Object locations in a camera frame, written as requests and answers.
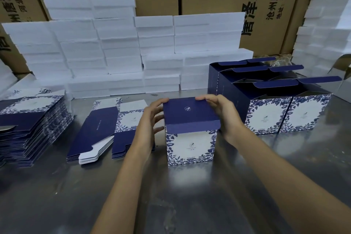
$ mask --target person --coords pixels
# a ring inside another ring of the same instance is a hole
[[[221,118],[221,132],[244,157],[297,233],[351,233],[351,209],[318,186],[249,130],[232,102],[222,95],[202,95]],[[160,107],[168,98],[146,107],[116,182],[91,231],[93,234],[133,233],[143,167],[151,152],[153,129],[163,119]]]

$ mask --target box lid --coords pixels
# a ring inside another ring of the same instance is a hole
[[[180,134],[206,130],[218,130],[220,120],[206,100],[194,97],[170,99],[163,104],[165,125],[168,133]]]

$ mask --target person's left arm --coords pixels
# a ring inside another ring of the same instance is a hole
[[[155,123],[164,118],[163,115],[156,115],[163,111],[160,105],[168,100],[158,99],[144,109],[133,143],[94,224],[92,234],[133,233],[143,168],[151,152],[154,134],[164,129],[153,129]]]

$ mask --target stainless steel tabletop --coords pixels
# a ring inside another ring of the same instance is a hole
[[[191,97],[206,90],[122,96],[123,102]],[[75,134],[95,99],[73,100],[75,120],[32,168],[0,169],[0,233],[89,233],[123,159],[67,164]],[[314,130],[260,137],[279,155],[351,206],[351,105],[333,97]],[[234,147],[219,135],[213,162],[167,166],[156,135],[140,191],[136,233],[292,233]]]

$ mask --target forearm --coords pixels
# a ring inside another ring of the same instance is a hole
[[[245,126],[235,134],[234,146],[295,230],[346,233],[351,229],[351,210],[345,204],[279,157]]]
[[[133,233],[144,163],[145,157],[132,145],[92,234]]]

